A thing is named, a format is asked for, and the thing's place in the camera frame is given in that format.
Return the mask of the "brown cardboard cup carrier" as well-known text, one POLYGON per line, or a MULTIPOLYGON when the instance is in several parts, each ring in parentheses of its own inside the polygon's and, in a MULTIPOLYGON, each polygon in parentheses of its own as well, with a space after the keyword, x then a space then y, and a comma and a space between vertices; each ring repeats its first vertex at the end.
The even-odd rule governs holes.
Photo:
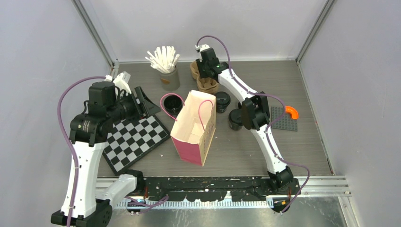
POLYGON ((193 79, 196 81, 197 88, 199 91, 208 93, 208 94, 212 94, 212 95, 218 92, 219 83, 211 78, 202 79, 200 77, 200 73, 199 73, 196 61, 193 61, 190 64, 190 70, 191 70, 193 79))

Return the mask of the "black coffee lid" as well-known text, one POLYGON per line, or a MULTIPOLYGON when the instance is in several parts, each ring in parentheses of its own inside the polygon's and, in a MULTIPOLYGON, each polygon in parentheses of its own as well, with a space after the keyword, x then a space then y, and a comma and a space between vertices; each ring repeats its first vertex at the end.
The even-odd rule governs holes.
POLYGON ((233 109, 229 113, 228 119, 229 119, 230 123, 233 123, 233 124, 236 124, 239 126, 243 126, 241 109, 233 109))
POLYGON ((216 104, 220 107, 227 107, 231 103, 231 97, 227 92, 219 91, 215 93, 216 104))

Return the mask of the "single black coffee cup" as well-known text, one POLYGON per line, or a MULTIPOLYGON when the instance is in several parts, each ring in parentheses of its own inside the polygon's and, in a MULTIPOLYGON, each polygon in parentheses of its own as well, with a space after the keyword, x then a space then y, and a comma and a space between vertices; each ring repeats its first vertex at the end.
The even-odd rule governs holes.
POLYGON ((217 105, 217 107, 216 107, 216 111, 219 114, 224 113, 226 110, 227 110, 227 106, 219 106, 219 105, 217 105))

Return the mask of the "paper bag with pink handles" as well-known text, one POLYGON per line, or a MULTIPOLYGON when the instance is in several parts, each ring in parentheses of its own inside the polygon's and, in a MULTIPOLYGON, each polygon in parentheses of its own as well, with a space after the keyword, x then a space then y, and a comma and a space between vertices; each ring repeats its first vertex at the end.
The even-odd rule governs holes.
POLYGON ((170 137, 180 159, 203 166, 216 130, 217 97, 191 90, 185 100, 176 93, 167 93, 159 102, 161 109, 174 120, 170 137), (177 96, 183 104, 176 117, 163 104, 170 96, 177 96))

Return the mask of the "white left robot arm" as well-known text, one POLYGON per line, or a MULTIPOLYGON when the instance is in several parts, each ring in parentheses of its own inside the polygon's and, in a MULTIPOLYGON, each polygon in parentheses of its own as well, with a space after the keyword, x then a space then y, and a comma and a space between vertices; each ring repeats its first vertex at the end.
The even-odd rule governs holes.
POLYGON ((105 227, 113 209, 130 193, 145 190, 143 173, 130 170, 102 193, 96 193, 100 159, 113 126, 125 120, 142 120, 160 112, 141 87, 130 91, 110 81, 93 83, 84 110, 70 122, 63 136, 71 151, 67 194, 51 223, 64 227, 105 227))

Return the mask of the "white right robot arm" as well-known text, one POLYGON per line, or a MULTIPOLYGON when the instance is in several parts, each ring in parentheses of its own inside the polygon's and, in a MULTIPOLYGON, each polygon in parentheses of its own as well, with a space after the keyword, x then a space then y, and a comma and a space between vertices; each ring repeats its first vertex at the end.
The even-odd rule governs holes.
POLYGON ((268 185, 276 194, 282 194, 293 180, 293 174, 274 140, 270 123, 268 99, 246 85, 226 62, 219 61, 213 48, 207 44, 197 46, 200 57, 196 60, 201 78, 211 78, 226 87, 241 102, 241 121, 262 150, 267 169, 268 185))

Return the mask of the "stack of black cups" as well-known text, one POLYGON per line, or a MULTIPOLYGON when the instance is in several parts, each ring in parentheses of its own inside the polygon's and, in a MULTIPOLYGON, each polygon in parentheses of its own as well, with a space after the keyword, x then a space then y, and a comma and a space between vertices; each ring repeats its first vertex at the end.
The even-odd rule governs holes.
POLYGON ((169 95, 164 99, 163 106, 170 115, 176 117, 183 108, 183 101, 177 95, 169 95))

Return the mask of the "grey straw holder cup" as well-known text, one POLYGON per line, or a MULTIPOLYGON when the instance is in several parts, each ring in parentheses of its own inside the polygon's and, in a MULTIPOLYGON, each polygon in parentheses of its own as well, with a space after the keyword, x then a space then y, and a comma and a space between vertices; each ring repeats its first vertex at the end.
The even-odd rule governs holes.
POLYGON ((170 73, 159 73, 161 86, 166 91, 175 91, 180 87, 178 68, 170 73))

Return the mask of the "black white chessboard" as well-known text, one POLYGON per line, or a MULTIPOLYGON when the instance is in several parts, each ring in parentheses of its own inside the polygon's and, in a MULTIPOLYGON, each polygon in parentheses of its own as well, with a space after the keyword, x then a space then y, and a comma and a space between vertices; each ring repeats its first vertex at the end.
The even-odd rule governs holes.
POLYGON ((114 175, 124 174, 134 163, 170 138, 170 131, 155 115, 113 125, 103 151, 114 175))

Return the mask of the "white paper straws bundle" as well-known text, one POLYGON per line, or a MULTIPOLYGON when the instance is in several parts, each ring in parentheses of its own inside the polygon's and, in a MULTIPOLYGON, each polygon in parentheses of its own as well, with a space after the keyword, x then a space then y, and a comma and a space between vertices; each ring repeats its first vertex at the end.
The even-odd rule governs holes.
POLYGON ((145 59, 150 62, 150 66, 163 74, 172 73, 180 58, 174 46, 157 47, 153 52, 147 51, 147 54, 145 59))

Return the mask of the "grey lego baseplate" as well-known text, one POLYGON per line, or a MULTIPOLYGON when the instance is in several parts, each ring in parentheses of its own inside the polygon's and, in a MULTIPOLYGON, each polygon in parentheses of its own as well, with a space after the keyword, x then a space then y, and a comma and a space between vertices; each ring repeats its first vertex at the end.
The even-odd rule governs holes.
MULTIPOLYGON (((276 106, 271 107, 270 114, 272 120, 276 120, 278 117, 280 117, 282 113, 283 113, 282 107, 276 107, 276 106)), ((271 128, 286 130, 286 131, 298 131, 297 120, 292 119, 290 113, 285 113, 285 115, 280 120, 272 124, 271 128)))

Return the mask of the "orange small object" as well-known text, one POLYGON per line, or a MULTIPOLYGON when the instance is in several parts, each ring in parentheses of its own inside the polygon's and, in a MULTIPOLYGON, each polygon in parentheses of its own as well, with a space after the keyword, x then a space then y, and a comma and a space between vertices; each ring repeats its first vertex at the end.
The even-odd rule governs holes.
POLYGON ((299 113, 298 111, 292 107, 292 106, 285 106, 285 112, 288 113, 293 120, 298 120, 299 119, 299 113))

